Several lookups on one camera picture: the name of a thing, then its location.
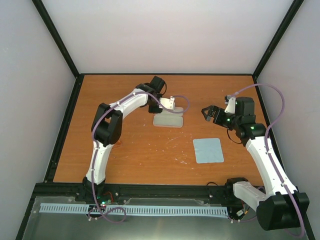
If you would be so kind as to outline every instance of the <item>light blue cloth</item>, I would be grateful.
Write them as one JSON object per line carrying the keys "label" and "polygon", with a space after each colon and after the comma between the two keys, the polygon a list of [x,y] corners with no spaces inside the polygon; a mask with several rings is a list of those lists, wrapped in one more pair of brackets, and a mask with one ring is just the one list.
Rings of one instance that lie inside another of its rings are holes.
{"label": "light blue cloth", "polygon": [[193,146],[198,164],[223,163],[225,161],[219,138],[194,139]]}

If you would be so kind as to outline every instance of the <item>white perforated rail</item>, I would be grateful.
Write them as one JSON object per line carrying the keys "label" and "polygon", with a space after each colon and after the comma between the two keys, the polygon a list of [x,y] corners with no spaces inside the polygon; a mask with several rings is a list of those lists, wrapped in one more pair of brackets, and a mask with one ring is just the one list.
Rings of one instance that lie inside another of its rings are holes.
{"label": "white perforated rail", "polygon": [[[60,204],[60,203],[41,203],[40,213],[59,213],[59,214],[88,214],[93,205],[89,204]],[[108,205],[105,211],[117,207]],[[128,216],[199,216],[227,218],[226,207],[221,206],[144,206],[144,205],[123,205]],[[92,215],[100,214],[98,210],[91,212]],[[116,209],[110,215],[123,215],[124,213]]]}

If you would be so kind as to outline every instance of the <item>gray floor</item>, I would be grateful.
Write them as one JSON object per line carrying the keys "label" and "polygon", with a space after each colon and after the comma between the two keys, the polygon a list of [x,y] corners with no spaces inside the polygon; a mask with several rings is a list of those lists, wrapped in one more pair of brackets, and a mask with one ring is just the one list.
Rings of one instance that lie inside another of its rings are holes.
{"label": "gray floor", "polygon": [[[128,216],[121,224],[86,215],[38,213],[40,203],[69,203],[66,197],[37,198],[24,240],[293,240],[283,230],[264,231],[258,222],[233,223],[213,217]],[[120,220],[121,216],[110,216]]]}

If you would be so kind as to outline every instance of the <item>black cable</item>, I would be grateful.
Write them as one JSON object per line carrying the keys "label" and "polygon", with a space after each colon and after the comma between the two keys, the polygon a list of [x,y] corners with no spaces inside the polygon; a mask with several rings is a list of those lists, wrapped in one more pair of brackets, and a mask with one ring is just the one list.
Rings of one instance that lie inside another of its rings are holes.
{"label": "black cable", "polygon": [[216,184],[214,181],[210,181],[210,182],[208,182],[206,185],[208,186],[209,184],[215,184],[215,185],[219,186],[219,185]]}
{"label": "black cable", "polygon": [[234,142],[235,144],[242,144],[242,142],[236,142],[236,141],[234,141],[234,140],[231,139],[231,137],[230,137],[230,135],[229,135],[229,128],[226,129],[226,134],[228,135],[228,138],[229,138],[232,142]]}
{"label": "black cable", "polygon": [[162,96],[165,95],[165,93],[167,92],[167,83],[164,82],[164,86],[165,86],[165,90],[164,90],[164,93],[162,93]]}

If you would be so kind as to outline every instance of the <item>gray wall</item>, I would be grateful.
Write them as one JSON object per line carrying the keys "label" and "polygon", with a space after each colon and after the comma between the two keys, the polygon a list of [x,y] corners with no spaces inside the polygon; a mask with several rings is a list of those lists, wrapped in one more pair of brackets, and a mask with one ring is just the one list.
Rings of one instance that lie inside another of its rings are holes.
{"label": "gray wall", "polygon": [[43,0],[81,73],[255,70],[293,0]]}
{"label": "gray wall", "polygon": [[15,239],[74,83],[31,0],[0,8],[0,233]]}
{"label": "gray wall", "polygon": [[[274,127],[285,169],[299,190],[310,198],[308,217],[320,239],[320,1],[306,0],[289,26],[259,83],[277,86],[284,93],[285,113]],[[271,120],[281,100],[262,90]]]}

